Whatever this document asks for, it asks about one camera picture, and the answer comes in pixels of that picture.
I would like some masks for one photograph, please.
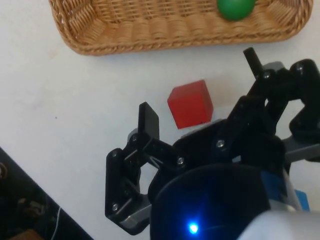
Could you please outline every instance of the wicker basket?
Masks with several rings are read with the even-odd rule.
[[[307,23],[313,0],[257,0],[253,13],[224,20],[216,0],[49,0],[75,52],[107,55],[187,46],[275,42]]]

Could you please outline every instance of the red block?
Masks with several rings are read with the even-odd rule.
[[[204,80],[175,87],[167,102],[178,129],[211,121],[214,106]]]

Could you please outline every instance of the white surface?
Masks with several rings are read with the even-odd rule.
[[[279,43],[254,45],[263,63],[289,67],[303,58],[320,65],[320,2],[302,32]],[[249,45],[205,46],[103,57],[82,56],[63,43],[46,0],[0,3],[0,146],[95,240],[131,237],[105,218],[105,158],[123,148],[147,101],[160,117],[160,137],[177,130],[167,106],[173,87],[205,79],[214,119],[226,118],[254,78],[242,51]],[[290,105],[278,134],[288,137]],[[295,163],[291,178],[320,210],[320,164]],[[152,173],[142,176],[143,183]]]
[[[238,240],[318,240],[320,214],[268,211],[258,216]]]

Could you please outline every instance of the dark object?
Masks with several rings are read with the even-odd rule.
[[[272,209],[269,200],[302,209],[287,173],[292,162],[319,162],[320,73],[312,60],[288,70],[280,62],[261,65],[253,48],[244,55],[256,79],[248,94],[227,119],[173,146],[159,140],[156,113],[146,102],[140,105],[137,133],[106,157],[107,218],[132,235],[150,223],[152,240],[189,239],[190,221],[201,225],[192,239],[235,239]],[[297,99],[304,108],[290,123],[292,137],[281,140],[277,123]],[[158,172],[143,195],[139,180],[146,163]]]

